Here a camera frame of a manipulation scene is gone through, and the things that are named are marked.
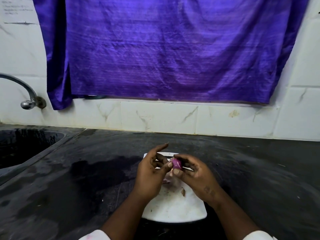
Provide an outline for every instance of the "black sink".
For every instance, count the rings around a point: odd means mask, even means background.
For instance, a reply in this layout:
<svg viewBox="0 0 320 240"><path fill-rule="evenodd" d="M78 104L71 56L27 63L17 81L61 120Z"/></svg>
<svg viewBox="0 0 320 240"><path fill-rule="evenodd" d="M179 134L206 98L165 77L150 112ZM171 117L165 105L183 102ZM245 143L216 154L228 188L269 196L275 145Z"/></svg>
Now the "black sink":
<svg viewBox="0 0 320 240"><path fill-rule="evenodd" d="M0 169L24 163L63 137L36 129L0 130Z"/></svg>

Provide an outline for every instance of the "cutting board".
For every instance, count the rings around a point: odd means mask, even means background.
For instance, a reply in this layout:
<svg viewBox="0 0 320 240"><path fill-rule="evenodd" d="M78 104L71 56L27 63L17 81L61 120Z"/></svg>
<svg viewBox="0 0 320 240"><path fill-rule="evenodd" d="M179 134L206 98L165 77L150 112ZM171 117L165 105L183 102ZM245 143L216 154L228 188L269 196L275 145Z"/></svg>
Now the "cutting board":
<svg viewBox="0 0 320 240"><path fill-rule="evenodd" d="M159 152L165 157L171 158L171 152ZM146 206L142 218L164 223L194 222L206 218L205 204L193 190L176 177L170 179L170 183L163 183L160 193Z"/></svg>

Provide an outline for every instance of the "faucet spout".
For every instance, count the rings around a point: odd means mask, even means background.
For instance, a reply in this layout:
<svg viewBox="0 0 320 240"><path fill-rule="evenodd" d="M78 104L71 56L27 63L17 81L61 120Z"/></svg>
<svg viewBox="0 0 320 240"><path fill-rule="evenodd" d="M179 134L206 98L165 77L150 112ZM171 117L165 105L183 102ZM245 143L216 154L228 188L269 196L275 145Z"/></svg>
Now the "faucet spout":
<svg viewBox="0 0 320 240"><path fill-rule="evenodd" d="M21 102L20 105L23 109L33 109L36 106L39 107L40 109L43 109L46 107L46 105L47 105L46 101L42 97L37 96L35 91L28 84L26 84L24 81L14 77L14 76L5 74L5 73L0 73L0 78L14 81L17 84L20 84L22 87L24 87L28 91L29 96L30 96L30 100L26 100L26 101Z"/></svg>

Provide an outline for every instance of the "onion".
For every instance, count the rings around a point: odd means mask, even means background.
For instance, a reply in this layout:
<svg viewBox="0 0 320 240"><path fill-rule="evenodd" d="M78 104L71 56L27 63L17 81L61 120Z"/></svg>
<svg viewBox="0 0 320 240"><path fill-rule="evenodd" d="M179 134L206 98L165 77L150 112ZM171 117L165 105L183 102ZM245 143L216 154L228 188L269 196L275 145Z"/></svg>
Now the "onion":
<svg viewBox="0 0 320 240"><path fill-rule="evenodd" d="M177 168L179 170L182 170L182 163L179 159L172 157L170 161L173 163L172 169Z"/></svg>

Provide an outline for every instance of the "forearm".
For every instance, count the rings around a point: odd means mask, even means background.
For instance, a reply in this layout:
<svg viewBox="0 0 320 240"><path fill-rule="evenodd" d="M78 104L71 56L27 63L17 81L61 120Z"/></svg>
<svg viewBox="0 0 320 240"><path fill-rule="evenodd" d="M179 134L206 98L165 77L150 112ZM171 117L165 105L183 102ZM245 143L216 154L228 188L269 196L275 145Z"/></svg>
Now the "forearm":
<svg viewBox="0 0 320 240"><path fill-rule="evenodd" d="M111 240L133 239L148 202L142 200L132 191L127 199L119 206L112 216L101 227Z"/></svg>
<svg viewBox="0 0 320 240"><path fill-rule="evenodd" d="M250 217L220 188L208 204L215 210L228 240L243 240L259 230Z"/></svg>

